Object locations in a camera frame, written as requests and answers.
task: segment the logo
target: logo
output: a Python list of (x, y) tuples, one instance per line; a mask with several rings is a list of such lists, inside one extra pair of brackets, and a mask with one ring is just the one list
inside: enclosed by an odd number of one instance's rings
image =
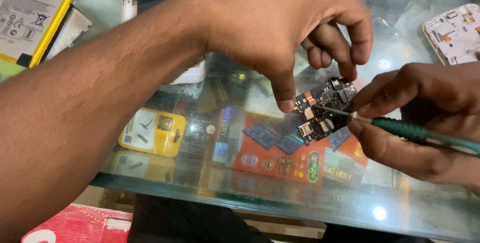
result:
[(45, 15), (40, 14), (40, 13), (38, 13), (38, 12), (37, 12), (36, 14), (37, 14), (37, 19), (36, 19), (36, 21), (32, 22), (31, 24), (35, 24), (35, 25), (38, 25), (38, 26), (40, 26), (40, 27), (43, 28), (43, 22), (44, 22), (47, 18), (49, 18), (50, 16), (45, 16)]
[(261, 166), (267, 170), (273, 169), (273, 161), (271, 159), (266, 159), (261, 163)]
[(173, 118), (172, 117), (160, 116), (156, 128), (161, 129), (161, 130), (170, 131), (170, 128), (172, 127), (172, 123), (173, 123)]
[(320, 155), (312, 151), (308, 157), (308, 172), (307, 178), (310, 182), (318, 180), (318, 162), (320, 161)]
[(289, 157), (279, 157), (276, 160), (279, 164), (278, 173), (281, 175), (289, 175), (292, 171), (292, 159)]
[(243, 154), (243, 156), (241, 156), (240, 160), (242, 161), (241, 163), (243, 165), (250, 166), (250, 167), (255, 167), (255, 166), (257, 166), (257, 163), (258, 163), (257, 156), (255, 156), (253, 154)]
[(24, 19), (23, 18), (20, 18), (18, 19), (14, 24), (13, 24), (13, 27), (16, 27), (18, 29), (20, 29), (21, 26), (24, 25)]
[(35, 35), (35, 31), (27, 29), (25, 30), (25, 33), (23, 33), (23, 35), (24, 38), (32, 39), (33, 35)]

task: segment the white phone part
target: white phone part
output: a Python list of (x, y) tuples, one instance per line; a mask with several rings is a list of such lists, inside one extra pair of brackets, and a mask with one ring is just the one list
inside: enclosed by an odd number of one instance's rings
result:
[[(123, 0), (121, 21), (126, 22), (137, 16), (138, 0)], [(185, 68), (184, 72), (170, 84), (195, 83), (205, 78), (206, 65), (205, 58), (199, 60), (199, 63), (192, 68)]]
[(444, 65), (480, 61), (480, 7), (467, 4), (426, 21), (422, 30)]

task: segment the green screwdriver handle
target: green screwdriver handle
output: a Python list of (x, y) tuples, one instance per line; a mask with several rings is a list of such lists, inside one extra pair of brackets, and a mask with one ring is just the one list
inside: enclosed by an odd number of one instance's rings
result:
[(402, 120), (388, 117), (375, 117), (371, 120), (371, 124), (414, 143), (428, 143), (436, 146), (452, 148), (463, 153), (480, 157), (480, 143), (439, 134), (427, 130), (422, 126), (405, 123)]

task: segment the yellow battery edge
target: yellow battery edge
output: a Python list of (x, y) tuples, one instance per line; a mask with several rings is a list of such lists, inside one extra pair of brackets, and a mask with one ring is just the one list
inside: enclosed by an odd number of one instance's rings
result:
[(55, 32), (60, 26), (61, 21), (65, 17), (65, 14), (67, 13), (72, 1), (73, 0), (63, 0), (62, 3), (60, 4), (60, 7), (58, 8), (57, 13), (55, 13), (55, 16), (53, 17), (50, 25), (45, 30), (45, 34), (43, 35), (35, 51), (33, 52), (32, 61), (30, 61), (29, 68), (33, 68), (40, 63), (42, 56), (44, 55), (46, 49), (48, 48), (53, 38), (53, 35), (55, 35)]
[(3, 61), (7, 61), (9, 63), (14, 63), (14, 64), (17, 63), (17, 59), (15, 59), (11, 56), (8, 56), (8, 55), (4, 55), (4, 54), (0, 54), (0, 59), (3, 60)]

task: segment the glass tabletop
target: glass tabletop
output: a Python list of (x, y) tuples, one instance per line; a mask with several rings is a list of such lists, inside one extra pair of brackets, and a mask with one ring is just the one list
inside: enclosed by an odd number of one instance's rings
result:
[[(358, 67), (357, 90), (376, 74), (409, 62), (439, 64), (421, 25), (479, 2), (361, 1), (371, 10), (374, 44), (369, 63)], [(120, 24), (122, 0), (75, 0), (75, 5), (94, 22), (75, 43)], [(312, 69), (303, 49), (295, 59), (298, 94), (339, 75), (335, 62)], [(157, 129), (181, 130), (177, 149), (150, 154), (118, 144), (92, 185), (428, 238), (480, 239), (475, 195), (368, 160), (347, 131), (298, 146), (302, 121), (277, 109), (263, 76), (219, 54), (208, 54), (206, 63), (202, 82), (162, 86), (145, 104), (146, 113), (155, 114)], [(173, 127), (173, 121), (181, 123)], [(267, 145), (248, 130), (252, 126), (279, 140)]]

